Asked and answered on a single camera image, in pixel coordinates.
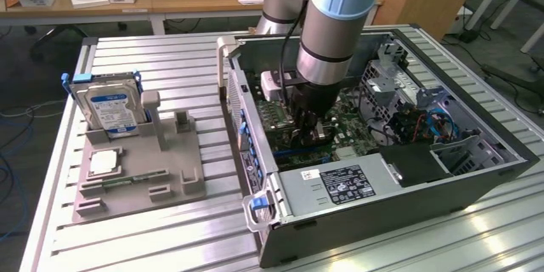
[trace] hard drive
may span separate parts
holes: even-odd
[[[139,135],[137,124],[148,121],[141,107],[140,74],[115,73],[75,75],[68,82],[63,75],[63,86],[85,115],[91,130],[104,129],[109,138]]]

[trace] blue hard drive label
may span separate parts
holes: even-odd
[[[124,136],[123,133],[136,129],[136,119],[132,111],[127,109],[128,97],[125,94],[96,96],[91,98],[101,127],[108,131],[109,137]]]
[[[336,205],[376,195],[359,165],[321,172],[320,176]]]

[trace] metal slotted surface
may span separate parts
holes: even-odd
[[[544,157],[539,127],[423,31],[409,26],[399,29],[521,142]],[[75,105],[68,103],[21,270],[261,271],[253,236],[245,229],[215,76],[216,39],[240,33],[105,38],[96,46],[83,48],[79,71],[112,73],[139,69],[144,89],[160,92],[161,117],[180,109],[189,110],[195,116],[208,196],[195,203],[73,225],[72,203],[85,122]],[[423,84],[435,84],[435,78],[415,64],[413,58],[409,62],[409,70]],[[544,162],[539,162],[464,211],[267,272],[515,268],[533,271],[544,266],[543,203]]]

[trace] white sticker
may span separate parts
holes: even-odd
[[[124,133],[136,129],[135,115],[125,107],[125,94],[92,97],[91,103],[104,130],[109,133]]]
[[[319,169],[305,170],[300,172],[300,174],[303,176],[303,180],[311,180],[312,178],[320,177],[320,170]]]
[[[144,13],[147,9],[123,9],[123,13]]]

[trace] robotic arm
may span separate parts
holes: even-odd
[[[301,5],[292,1],[265,0],[264,18],[272,24],[292,24],[296,11],[292,8]],[[289,102],[299,127],[293,146],[312,146],[328,139],[320,119],[335,104],[340,81],[348,72],[364,19],[373,3],[375,0],[308,0],[296,60],[297,74],[307,82],[295,85]],[[261,32],[281,32],[264,28]]]

